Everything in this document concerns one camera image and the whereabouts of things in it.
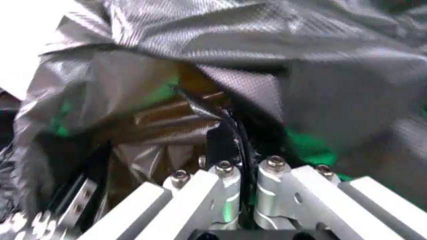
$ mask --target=screw head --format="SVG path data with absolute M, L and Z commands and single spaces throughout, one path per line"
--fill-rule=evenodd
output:
M 234 166 L 227 160 L 220 161 L 215 166 L 216 174 L 220 177 L 227 177 L 231 174 L 233 174 Z
M 334 176 L 334 172 L 328 165 L 319 164 L 315 166 L 314 169 L 329 181 L 331 181 L 332 177 Z
M 286 161 L 281 156 L 269 156 L 267 158 L 267 166 L 275 172 L 281 172 L 285 170 Z
M 190 180 L 190 174 L 187 171 L 180 169 L 172 173 L 170 180 L 175 188 L 181 189 Z
M 201 155 L 198 157 L 198 166 L 201 169 L 206 168 L 206 156 L 205 155 Z

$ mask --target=shiny metal part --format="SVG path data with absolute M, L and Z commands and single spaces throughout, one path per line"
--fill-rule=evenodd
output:
M 260 213 L 257 209 L 253 210 L 253 219 L 259 226 L 264 226 L 264 229 L 269 230 L 293 230 L 294 225 L 288 218 L 283 216 L 266 216 Z
M 427 213 L 374 179 L 365 176 L 339 188 L 404 239 L 427 239 Z
M 310 166 L 272 173 L 264 160 L 258 165 L 256 194 L 259 213 L 297 220 L 302 228 L 322 224 L 345 240 L 403 239 Z
M 238 228 L 238 218 L 240 211 L 240 185 L 242 175 L 237 167 L 234 167 L 228 161 L 223 164 L 223 169 L 226 169 L 227 173 L 218 172 L 218 166 L 213 166 L 209 169 L 209 173 L 222 175 L 220 176 L 224 191 L 221 193 L 225 196 L 225 200 L 222 203 L 222 211 L 218 212 L 214 218 L 214 224 L 210 229 L 222 229 L 222 230 L 236 230 Z
M 78 240 L 133 240 L 170 199 L 169 190 L 145 182 Z
M 189 180 L 190 174 L 182 169 L 176 170 L 172 173 L 172 175 L 170 175 L 170 181 L 172 182 L 172 185 L 177 189 L 183 188 Z
M 86 179 L 64 214 L 60 217 L 59 224 L 69 228 L 74 227 L 96 189 L 97 184 L 90 179 Z
M 328 165 L 319 164 L 319 165 L 315 166 L 314 169 L 320 175 L 322 175 L 324 178 L 329 180 L 331 183 L 336 184 L 336 185 L 341 183 L 341 180 L 338 177 L 338 175 L 336 175 L 335 172 L 333 172 Z
M 227 160 L 220 161 L 215 166 L 215 172 L 220 178 L 226 178 L 233 174 L 234 166 Z
M 205 155 L 201 155 L 198 157 L 198 166 L 200 169 L 206 168 L 206 156 Z
M 267 166 L 268 169 L 274 172 L 281 172 L 285 170 L 287 163 L 281 156 L 269 156 L 267 158 Z
M 188 174 L 185 170 L 178 170 L 178 171 L 185 172 L 185 173 L 182 172 L 183 179 L 181 180 L 181 183 L 176 184 L 178 180 L 176 179 L 176 176 L 173 176 L 173 174 L 171 174 L 164 180 L 162 185 L 163 188 L 170 190 L 172 192 L 172 196 L 175 196 L 185 186 L 185 184 L 187 184 L 187 182 L 193 177 L 192 174 Z
M 135 240 L 187 240 L 208 229 L 222 210 L 224 186 L 216 174 L 199 170 Z

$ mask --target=silver metal bar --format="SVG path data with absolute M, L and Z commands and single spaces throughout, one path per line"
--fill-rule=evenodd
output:
M 59 225 L 74 227 L 97 189 L 97 184 L 86 179 L 71 201 L 69 207 L 59 219 Z
M 365 176 L 339 188 L 403 238 L 427 239 L 427 213 L 374 179 Z
M 187 240 L 207 230 L 222 210 L 223 184 L 216 174 L 199 170 L 135 240 Z
M 263 215 L 306 229 L 328 226 L 345 240 L 403 239 L 310 166 L 274 171 L 265 160 L 258 170 L 256 209 Z
M 145 182 L 78 240 L 133 240 L 170 199 L 169 190 Z

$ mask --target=bolt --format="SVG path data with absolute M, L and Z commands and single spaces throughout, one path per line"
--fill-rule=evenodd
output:
M 75 214 L 79 214 L 83 211 L 83 206 L 80 204 L 77 204 L 74 206 L 73 210 L 72 210 Z
M 89 189 L 84 189 L 83 190 L 83 197 L 85 199 L 88 199 L 91 195 L 92 195 L 92 191 L 90 191 Z
M 201 169 L 205 169 L 206 168 L 206 156 L 205 155 L 201 155 L 198 157 L 198 166 Z
M 222 178 L 233 174 L 234 166 L 229 161 L 220 161 L 215 166 L 216 174 Z
M 182 189 L 184 185 L 190 180 L 190 174 L 185 170 L 177 170 L 170 176 L 172 185 L 177 189 Z
M 331 171 L 328 165 L 319 164 L 315 166 L 314 169 L 329 181 L 331 181 L 334 176 L 334 172 Z
M 281 156 L 269 156 L 267 166 L 275 172 L 281 172 L 285 170 L 286 161 Z

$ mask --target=hex socket bolt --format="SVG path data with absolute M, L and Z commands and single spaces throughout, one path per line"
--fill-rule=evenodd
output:
M 315 166 L 314 169 L 318 173 L 320 173 L 320 175 L 325 177 L 327 180 L 332 181 L 332 178 L 334 177 L 334 172 L 331 170 L 331 168 L 328 165 L 319 164 Z
M 281 172 L 285 170 L 286 161 L 281 156 L 269 156 L 267 158 L 267 166 L 274 172 Z
M 170 175 L 172 185 L 177 189 L 182 189 L 184 185 L 190 180 L 190 174 L 185 170 L 176 170 Z
M 215 172 L 221 178 L 233 175 L 234 166 L 227 160 L 220 161 L 215 166 Z

